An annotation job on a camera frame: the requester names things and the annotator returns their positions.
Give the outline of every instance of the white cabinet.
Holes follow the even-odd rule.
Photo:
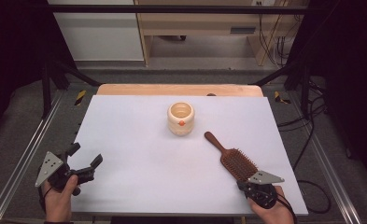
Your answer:
[[[132,0],[49,0],[52,5],[133,5]],[[54,13],[75,61],[144,61],[134,13]]]

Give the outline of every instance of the gray floor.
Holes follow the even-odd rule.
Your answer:
[[[161,36],[154,40],[152,57],[149,67],[134,63],[122,63],[119,69],[110,63],[103,67],[94,67],[96,63],[83,63],[83,73],[96,80],[108,83],[234,83],[248,84],[271,74],[276,67],[270,63],[258,67],[249,45],[244,37],[222,38],[210,36],[188,36],[186,41],[179,41],[175,36]],[[35,148],[33,158],[22,170],[21,180],[17,187],[8,189],[10,203],[2,208],[5,223],[23,223],[33,220],[34,223],[44,217],[38,205],[38,196],[34,188],[36,170],[42,162],[47,150],[61,152],[75,139],[75,132],[84,118],[91,95],[96,88],[70,77],[72,84],[68,91],[53,90],[53,96],[61,97],[61,103],[55,111],[52,122],[44,136],[41,136]],[[280,91],[283,99],[294,101],[299,97],[297,91],[284,91],[281,83],[283,77],[262,87],[263,93],[269,98],[276,123],[296,119],[300,116],[295,104],[283,104],[275,101],[275,91]],[[322,78],[314,77],[314,81],[323,85]],[[86,90],[87,94],[80,106],[74,105],[78,92]],[[318,96],[311,92],[311,99]],[[15,92],[5,115],[0,121],[0,194],[11,177],[16,174],[15,167],[21,161],[36,128],[42,121],[41,83],[35,82]],[[346,190],[360,217],[361,223],[367,223],[367,172],[360,161],[346,157],[345,146],[341,142],[330,117],[320,114],[315,119],[316,137],[322,150],[327,154],[330,164]],[[290,132],[281,132],[281,137],[293,164],[300,153],[308,133],[305,128]],[[328,173],[322,168],[317,156],[317,142],[309,145],[300,161],[295,174],[298,179],[310,180],[324,188],[332,198],[332,208],[327,214],[310,212],[307,217],[299,217],[302,223],[349,223],[343,216],[343,204],[328,182]],[[306,184],[301,184],[303,197],[307,206],[319,210],[327,203],[323,193]],[[91,221],[92,217],[74,214],[75,221]],[[109,217],[98,217],[100,221],[108,221]],[[255,217],[248,217],[247,223],[258,223]]]

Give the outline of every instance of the black cable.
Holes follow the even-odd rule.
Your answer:
[[[328,200],[328,205],[325,209],[323,210],[315,210],[313,208],[310,208],[308,206],[306,206],[306,208],[308,209],[308,211],[310,212],[313,212],[313,213],[316,213],[316,214],[326,214],[328,213],[331,209],[332,209],[332,200],[331,198],[329,197],[329,195],[326,193],[326,191],[318,184],[314,183],[314,182],[311,182],[311,181],[308,181],[308,180],[297,180],[297,183],[305,183],[305,184],[310,184],[314,187],[317,187],[318,189],[320,189],[323,194],[326,196],[326,199]]]
[[[286,56],[289,56],[288,54],[284,54],[283,51],[284,51],[284,48],[285,48],[285,37],[282,36],[282,41],[281,41],[281,56],[282,57],[286,57]]]
[[[326,89],[319,87],[317,83],[315,83],[311,78],[309,78],[309,85],[312,90],[320,91],[321,93],[324,93]]]
[[[39,202],[40,202],[40,206],[43,209],[43,211],[46,213],[46,196],[49,193],[49,191],[52,190],[52,187],[49,188],[46,193],[43,195],[43,190],[41,189],[41,187],[38,188],[38,196],[39,196]]]
[[[324,107],[325,105],[323,104],[323,105],[320,105],[320,106],[318,106],[314,111],[310,111],[310,113],[312,113],[313,115],[314,115],[314,118],[317,116],[317,115],[319,115],[321,112],[323,112],[324,110],[325,110],[325,108],[322,108],[319,112],[317,112],[317,110],[319,110],[321,107]],[[289,126],[289,125],[292,125],[293,123],[296,123],[296,122],[298,122],[298,121],[300,121],[300,120],[302,120],[302,119],[304,119],[304,117],[303,116],[300,116],[300,117],[298,117],[297,119],[294,119],[294,120],[291,120],[291,121],[286,121],[286,122],[282,122],[282,123],[279,123],[279,124],[277,124],[276,126],[278,127],[278,128],[280,128],[280,127],[285,127],[285,126]]]
[[[287,129],[287,130],[279,130],[280,133],[286,133],[286,132],[291,132],[291,131],[294,131],[294,130],[298,130],[298,129],[301,129],[302,127],[305,127],[306,125],[309,124],[309,121],[307,121],[305,124],[302,124],[301,126],[298,126],[296,128],[292,128],[292,129]]]
[[[271,31],[273,31],[276,28],[277,23],[279,22],[281,18],[281,15],[278,16],[278,19],[276,20],[276,23],[274,25],[274,28],[271,29]],[[273,64],[277,64],[279,65],[274,59],[273,57],[271,57],[271,53],[268,50],[269,46],[267,44],[267,40],[265,39],[264,33],[262,32],[262,14],[259,14],[259,40],[260,40],[260,44],[261,47],[264,49],[265,53],[267,54],[268,59],[271,61],[271,63]]]
[[[301,18],[301,15],[294,15],[294,20],[303,21],[303,19]]]
[[[313,105],[315,104],[315,102],[317,100],[322,99],[322,98],[323,98],[323,95],[315,98],[312,101],[312,104],[310,105],[310,113],[309,113],[309,115],[310,115],[310,122],[311,122],[311,125],[312,125],[312,129],[311,129],[311,132],[310,132],[310,134],[308,136],[308,139],[306,140],[306,142],[305,142],[305,144],[304,144],[304,146],[302,148],[302,151],[300,152],[299,158],[297,159],[297,161],[293,165],[293,171],[295,171],[295,169],[297,168],[297,165],[298,165],[300,159],[302,158],[305,150],[307,149],[307,146],[308,146],[308,144],[309,144],[309,142],[310,142],[310,140],[312,138],[312,135],[314,133],[314,130],[315,130],[315,126],[314,126],[314,111],[315,110],[313,110]],[[328,200],[328,205],[327,205],[327,208],[326,209],[319,211],[319,210],[315,210],[315,209],[312,209],[312,208],[306,206],[306,208],[308,209],[308,211],[313,212],[313,213],[317,213],[317,214],[326,214],[326,213],[328,213],[331,210],[331,208],[332,208],[332,201],[331,201],[330,197],[328,196],[328,194],[326,193],[326,191],[320,185],[317,185],[316,183],[311,182],[311,181],[307,181],[307,180],[298,180],[297,182],[298,183],[307,183],[307,184],[310,184],[310,185],[313,185],[313,186],[319,188],[323,192],[323,194],[326,196],[326,199]]]
[[[314,99],[314,101],[310,105],[310,111],[312,111],[312,107],[313,107],[315,101],[318,100],[318,99],[322,99],[322,98],[323,98],[323,96],[319,96],[319,97],[317,97],[317,98]],[[305,150],[307,149],[307,146],[308,146],[308,144],[309,144],[309,142],[310,142],[310,140],[312,138],[312,135],[314,133],[314,130],[315,130],[314,115],[312,113],[309,113],[309,115],[310,115],[310,118],[309,119],[310,119],[312,128],[311,128],[310,134],[308,136],[308,139],[305,141],[305,144],[304,144],[304,146],[303,146],[303,148],[302,148],[302,150],[300,152],[299,158],[297,159],[296,162],[294,162],[293,171],[296,169],[297,165],[299,164],[300,159],[302,158],[303,154],[305,153]]]
[[[282,201],[282,200],[280,200],[279,198],[276,198],[276,200],[278,201],[278,202],[280,202],[282,205],[284,205],[289,211],[290,211],[290,213],[291,213],[291,215],[292,215],[292,217],[293,217],[293,223],[294,224],[296,224],[297,223],[297,217],[296,217],[296,214],[294,214],[294,211],[293,211],[293,208],[291,208],[291,205],[290,205],[290,203],[288,202],[288,200],[286,200],[286,198],[285,197],[283,197],[282,195],[280,195],[280,194],[278,194],[280,197],[282,197],[284,200],[285,200],[285,202],[284,201]]]
[[[282,66],[284,66],[283,64],[283,59],[284,59],[284,55],[283,55],[283,48],[285,47],[285,37],[282,37],[282,42],[281,42],[281,53],[279,54],[279,57],[281,58],[281,64]]]

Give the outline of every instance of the metal bracket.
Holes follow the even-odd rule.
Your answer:
[[[285,179],[276,175],[269,174],[265,171],[258,171],[256,174],[251,176],[248,182],[258,185],[273,184],[284,182]]]
[[[61,161],[61,159],[48,151],[41,165],[37,180],[35,181],[35,187],[40,187],[41,184],[43,184],[43,182],[54,174],[63,164],[64,162]]]

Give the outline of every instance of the hairbrush handle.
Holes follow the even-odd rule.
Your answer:
[[[221,154],[224,154],[227,152],[227,149],[224,148],[221,143],[218,141],[218,139],[213,135],[211,132],[206,132],[204,134],[205,138],[212,143],[213,146],[215,146],[218,150],[221,151]]]

